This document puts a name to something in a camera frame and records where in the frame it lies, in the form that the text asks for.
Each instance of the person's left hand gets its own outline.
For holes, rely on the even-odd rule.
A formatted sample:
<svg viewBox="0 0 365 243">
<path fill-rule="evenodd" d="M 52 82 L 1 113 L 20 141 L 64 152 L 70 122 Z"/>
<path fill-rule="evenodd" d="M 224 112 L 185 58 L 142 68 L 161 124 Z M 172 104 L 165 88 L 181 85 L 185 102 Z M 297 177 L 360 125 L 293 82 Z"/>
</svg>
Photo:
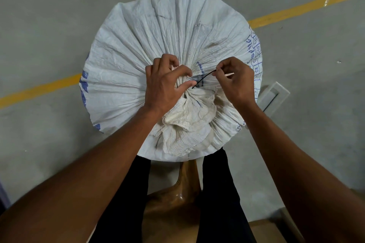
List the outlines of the person's left hand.
<svg viewBox="0 0 365 243">
<path fill-rule="evenodd" d="M 153 65 L 146 66 L 147 89 L 144 107 L 157 114 L 158 118 L 165 115 L 178 101 L 182 94 L 196 81 L 186 81 L 176 88 L 180 76 L 192 76 L 192 71 L 185 65 L 179 66 L 176 56 L 163 54 L 153 60 Z"/>
</svg>

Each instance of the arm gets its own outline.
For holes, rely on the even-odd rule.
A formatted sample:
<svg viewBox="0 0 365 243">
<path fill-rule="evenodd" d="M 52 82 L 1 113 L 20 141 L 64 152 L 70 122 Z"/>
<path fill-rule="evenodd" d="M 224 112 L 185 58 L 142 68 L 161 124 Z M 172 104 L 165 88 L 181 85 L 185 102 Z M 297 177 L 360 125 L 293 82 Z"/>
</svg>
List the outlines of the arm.
<svg viewBox="0 0 365 243">
<path fill-rule="evenodd" d="M 0 217 L 0 241 L 85 243 L 157 121 L 195 81 L 172 55 L 146 67 L 144 106 L 112 136 L 24 195 Z"/>
<path fill-rule="evenodd" d="M 234 72 L 231 79 L 224 73 Z M 254 73 L 237 58 L 215 73 L 244 118 L 280 196 L 308 242 L 365 242 L 365 205 L 335 176 L 303 152 L 256 105 Z"/>
</svg>

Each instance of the brown plastic chair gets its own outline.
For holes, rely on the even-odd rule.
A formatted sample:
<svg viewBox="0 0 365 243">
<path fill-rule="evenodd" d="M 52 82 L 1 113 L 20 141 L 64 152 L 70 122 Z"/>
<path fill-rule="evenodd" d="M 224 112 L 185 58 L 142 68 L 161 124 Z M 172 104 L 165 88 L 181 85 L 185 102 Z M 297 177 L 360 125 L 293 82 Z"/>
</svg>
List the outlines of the brown plastic chair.
<svg viewBox="0 0 365 243">
<path fill-rule="evenodd" d="M 144 243 L 195 243 L 198 236 L 200 194 L 196 161 L 181 163 L 175 185 L 148 195 L 142 237 Z"/>
</svg>

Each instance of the person's right arm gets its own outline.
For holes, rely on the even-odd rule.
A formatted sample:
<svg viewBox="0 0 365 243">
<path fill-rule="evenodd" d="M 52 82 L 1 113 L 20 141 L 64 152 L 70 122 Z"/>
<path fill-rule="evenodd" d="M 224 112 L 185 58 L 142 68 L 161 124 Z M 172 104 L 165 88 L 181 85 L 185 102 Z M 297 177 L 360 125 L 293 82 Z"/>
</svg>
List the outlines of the person's right arm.
<svg viewBox="0 0 365 243">
<path fill-rule="evenodd" d="M 224 74 L 234 72 L 227 78 Z M 254 73 L 237 58 L 214 72 L 245 120 L 291 217 L 307 242 L 365 242 L 365 203 L 302 151 L 254 99 Z"/>
</svg>

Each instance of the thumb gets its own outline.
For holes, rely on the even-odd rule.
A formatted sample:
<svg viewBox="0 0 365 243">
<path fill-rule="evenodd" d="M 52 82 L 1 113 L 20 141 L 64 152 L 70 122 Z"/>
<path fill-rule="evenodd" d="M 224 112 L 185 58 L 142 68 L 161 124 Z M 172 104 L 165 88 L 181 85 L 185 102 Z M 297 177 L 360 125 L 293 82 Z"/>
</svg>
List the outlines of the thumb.
<svg viewBox="0 0 365 243">
<path fill-rule="evenodd" d="M 227 83 L 230 82 L 230 79 L 228 79 L 224 73 L 224 71 L 221 68 L 217 68 L 217 71 L 215 72 L 215 77 L 217 78 L 219 84 L 223 87 Z"/>
<path fill-rule="evenodd" d="M 182 95 L 188 88 L 196 85 L 196 81 L 186 81 L 182 83 L 176 90 Z"/>
</svg>

